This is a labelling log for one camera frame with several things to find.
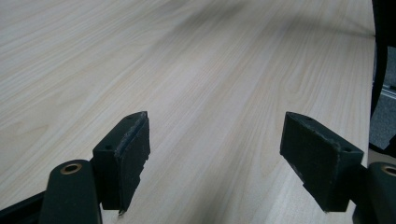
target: floor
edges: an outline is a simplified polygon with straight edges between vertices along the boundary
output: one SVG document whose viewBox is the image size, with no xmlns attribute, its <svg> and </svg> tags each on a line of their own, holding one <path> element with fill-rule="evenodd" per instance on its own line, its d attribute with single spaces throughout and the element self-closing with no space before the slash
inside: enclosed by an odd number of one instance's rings
<svg viewBox="0 0 396 224">
<path fill-rule="evenodd" d="M 396 87 L 396 48 L 389 47 L 387 73 L 384 86 Z M 370 122 L 370 142 L 385 148 L 389 139 L 396 134 L 396 98 L 384 91 L 378 101 L 377 108 Z"/>
</svg>

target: light wood grain surface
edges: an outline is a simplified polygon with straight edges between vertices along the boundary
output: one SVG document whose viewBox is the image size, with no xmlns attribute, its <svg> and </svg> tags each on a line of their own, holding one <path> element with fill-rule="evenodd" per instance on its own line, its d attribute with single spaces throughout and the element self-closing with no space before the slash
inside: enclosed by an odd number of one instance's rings
<svg viewBox="0 0 396 224">
<path fill-rule="evenodd" d="M 351 223 L 279 155 L 286 111 L 368 145 L 370 0 L 0 1 L 0 209 L 147 110 L 151 155 L 105 223 Z"/>
</svg>

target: metal screw hole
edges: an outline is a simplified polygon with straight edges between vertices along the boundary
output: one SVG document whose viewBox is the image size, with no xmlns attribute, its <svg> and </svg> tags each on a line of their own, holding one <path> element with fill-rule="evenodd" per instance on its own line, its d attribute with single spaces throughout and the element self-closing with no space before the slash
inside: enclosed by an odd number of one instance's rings
<svg viewBox="0 0 396 224">
<path fill-rule="evenodd" d="M 72 163 L 64 166 L 61 170 L 61 174 L 63 175 L 71 175 L 73 173 L 78 172 L 81 169 L 82 165 L 79 163 Z"/>
<path fill-rule="evenodd" d="M 394 168 L 394 167 L 384 165 L 384 166 L 382 166 L 382 171 L 384 171 L 388 175 L 396 176 L 396 168 Z"/>
</svg>

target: textured rubber pad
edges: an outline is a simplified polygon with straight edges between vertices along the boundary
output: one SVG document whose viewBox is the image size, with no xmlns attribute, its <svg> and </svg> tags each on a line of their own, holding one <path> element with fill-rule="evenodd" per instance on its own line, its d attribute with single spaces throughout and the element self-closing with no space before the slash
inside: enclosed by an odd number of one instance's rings
<svg viewBox="0 0 396 224">
<path fill-rule="evenodd" d="M 286 113 L 280 154 L 325 212 L 344 212 L 349 202 L 349 171 L 363 152 L 307 116 Z"/>
<path fill-rule="evenodd" d="M 104 209 L 128 209 L 149 153 L 147 112 L 122 119 L 93 149 L 92 166 Z"/>
</svg>

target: black plastic part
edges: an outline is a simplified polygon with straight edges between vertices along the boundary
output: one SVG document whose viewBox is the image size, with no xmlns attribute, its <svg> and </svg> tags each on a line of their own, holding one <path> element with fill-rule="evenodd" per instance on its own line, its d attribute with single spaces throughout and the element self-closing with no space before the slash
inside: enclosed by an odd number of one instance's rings
<svg viewBox="0 0 396 224">
<path fill-rule="evenodd" d="M 363 152 L 314 119 L 287 112 L 280 154 L 325 212 L 345 212 L 350 171 L 361 166 Z"/>
<path fill-rule="evenodd" d="M 372 0 L 375 22 L 376 67 L 372 90 L 371 117 L 375 112 L 387 70 L 388 46 L 396 48 L 396 1 Z"/>
<path fill-rule="evenodd" d="M 128 209 L 149 153 L 147 112 L 122 119 L 93 149 L 92 166 L 104 209 L 121 213 Z"/>
<path fill-rule="evenodd" d="M 367 185 L 379 223 L 396 223 L 396 166 L 385 162 L 370 164 Z"/>
<path fill-rule="evenodd" d="M 0 212 L 0 223 L 37 223 L 43 199 L 44 192 L 41 192 L 3 209 Z"/>
<path fill-rule="evenodd" d="M 373 203 L 368 197 L 370 189 L 367 185 L 367 169 L 362 165 L 349 171 L 350 176 L 346 180 L 349 184 L 349 195 L 352 202 L 356 204 L 352 219 L 354 224 L 377 224 Z"/>
<path fill-rule="evenodd" d="M 39 223 L 102 223 L 88 161 L 68 161 L 52 170 Z"/>
<path fill-rule="evenodd" d="M 396 134 L 389 140 L 389 145 L 384 149 L 387 155 L 396 158 Z"/>
</svg>

